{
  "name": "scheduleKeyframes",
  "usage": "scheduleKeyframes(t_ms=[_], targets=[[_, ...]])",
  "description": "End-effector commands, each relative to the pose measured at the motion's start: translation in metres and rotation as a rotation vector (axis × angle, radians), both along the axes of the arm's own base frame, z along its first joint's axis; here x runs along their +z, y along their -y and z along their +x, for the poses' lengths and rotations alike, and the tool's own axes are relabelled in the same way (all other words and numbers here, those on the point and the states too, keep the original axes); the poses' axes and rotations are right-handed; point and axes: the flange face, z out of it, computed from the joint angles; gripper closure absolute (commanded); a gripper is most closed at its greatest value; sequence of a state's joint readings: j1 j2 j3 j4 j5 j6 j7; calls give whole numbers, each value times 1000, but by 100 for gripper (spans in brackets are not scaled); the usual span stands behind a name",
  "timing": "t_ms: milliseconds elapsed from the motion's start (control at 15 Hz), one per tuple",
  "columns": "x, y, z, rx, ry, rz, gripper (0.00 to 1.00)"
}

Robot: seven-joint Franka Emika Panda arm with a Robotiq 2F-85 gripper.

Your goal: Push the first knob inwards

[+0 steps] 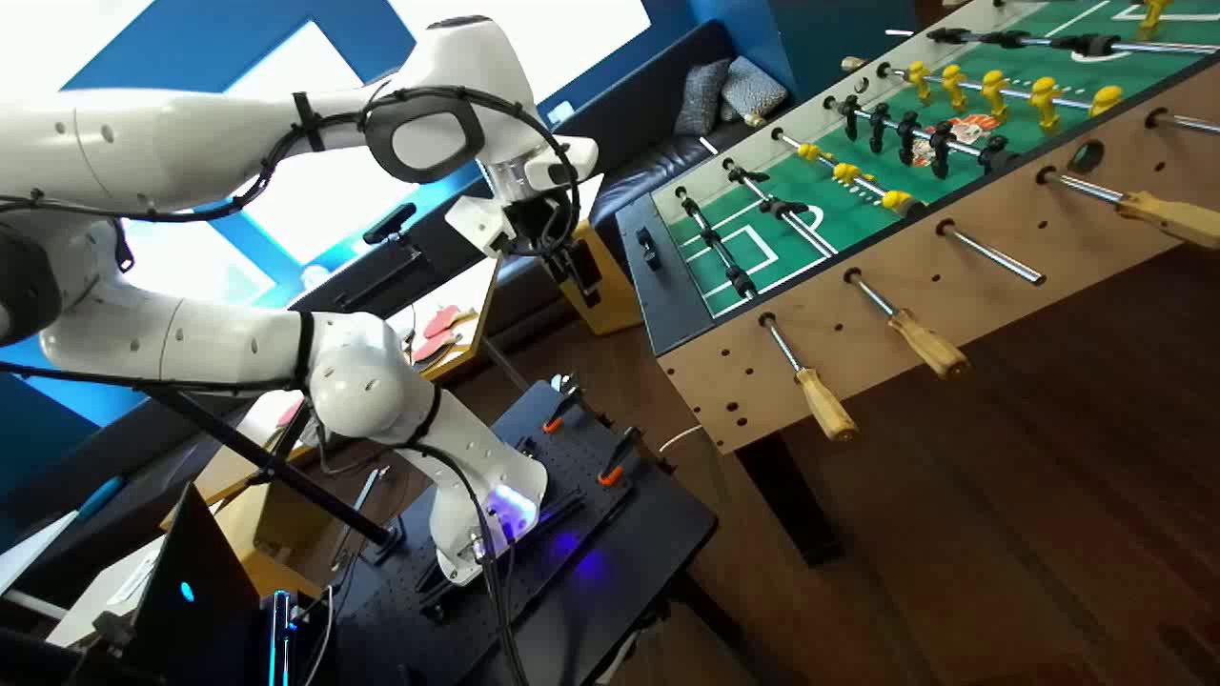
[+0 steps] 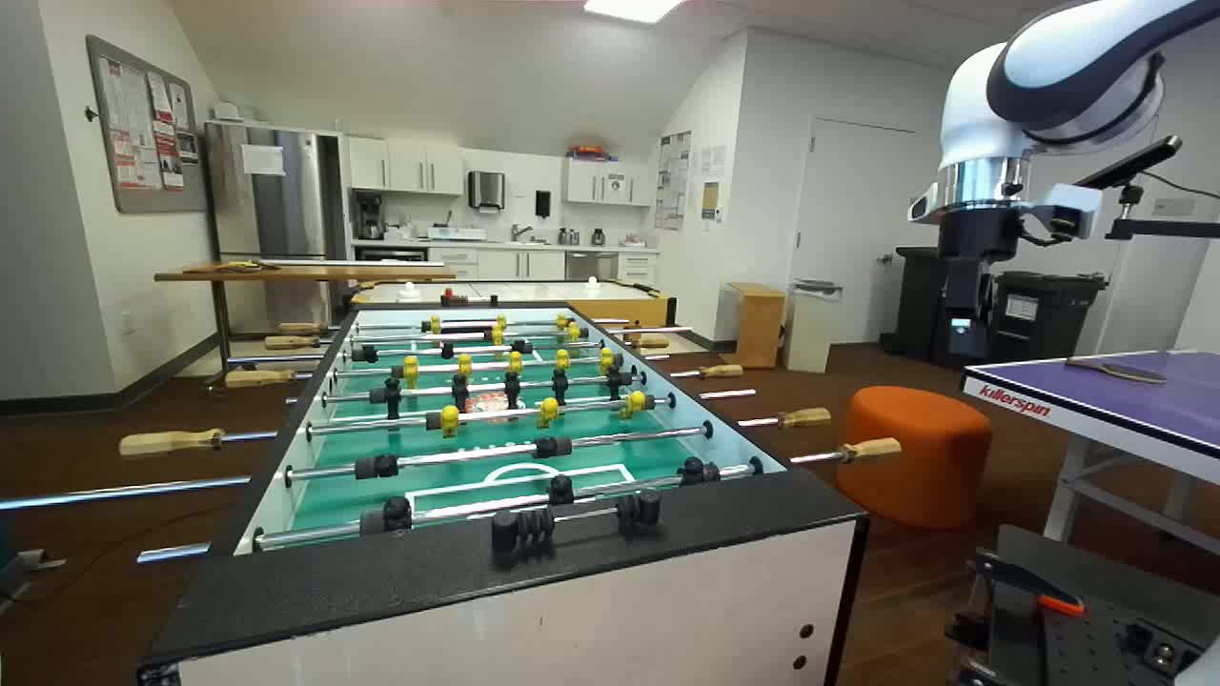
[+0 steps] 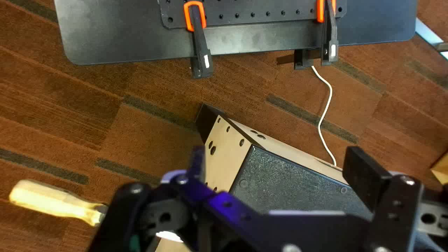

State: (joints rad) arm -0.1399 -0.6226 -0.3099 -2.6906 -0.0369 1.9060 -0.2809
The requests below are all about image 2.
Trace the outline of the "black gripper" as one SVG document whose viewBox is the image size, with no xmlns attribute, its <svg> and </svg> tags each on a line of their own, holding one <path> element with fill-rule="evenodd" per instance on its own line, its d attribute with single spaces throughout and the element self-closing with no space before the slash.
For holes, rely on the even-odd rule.
<svg viewBox="0 0 1220 686">
<path fill-rule="evenodd" d="M 954 210 L 940 218 L 936 253 L 945 260 L 945 352 L 971 361 L 986 352 L 985 270 L 1017 253 L 1023 218 L 1015 210 Z"/>
</svg>

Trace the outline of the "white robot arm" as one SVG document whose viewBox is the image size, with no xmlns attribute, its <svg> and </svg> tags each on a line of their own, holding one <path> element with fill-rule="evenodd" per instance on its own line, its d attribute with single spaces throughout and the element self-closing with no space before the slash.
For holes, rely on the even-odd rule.
<svg viewBox="0 0 1220 686">
<path fill-rule="evenodd" d="M 1095 185 L 1051 185 L 1024 200 L 1036 153 L 1088 153 L 1133 136 L 1161 103 L 1161 45 L 1220 17 L 1220 0 L 1072 0 L 1028 21 L 1008 44 L 963 58 L 940 103 L 933 185 L 907 205 L 936 230 L 945 260 L 945 346 L 962 361 L 986 355 L 991 262 L 1023 242 L 1081 242 L 1100 215 Z"/>
</svg>

